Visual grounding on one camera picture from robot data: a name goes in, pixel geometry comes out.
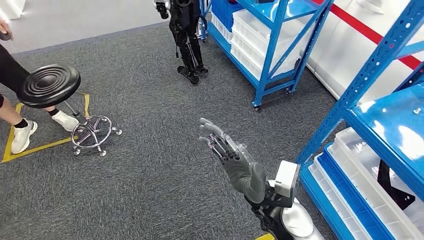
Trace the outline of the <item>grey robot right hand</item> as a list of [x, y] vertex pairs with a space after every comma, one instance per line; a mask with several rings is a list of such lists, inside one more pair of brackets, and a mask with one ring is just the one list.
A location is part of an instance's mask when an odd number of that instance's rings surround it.
[[256, 162], [246, 147], [210, 120], [201, 117], [200, 129], [206, 134], [199, 139], [206, 142], [218, 157], [233, 188], [244, 194], [255, 204], [265, 199], [266, 175], [262, 166]]

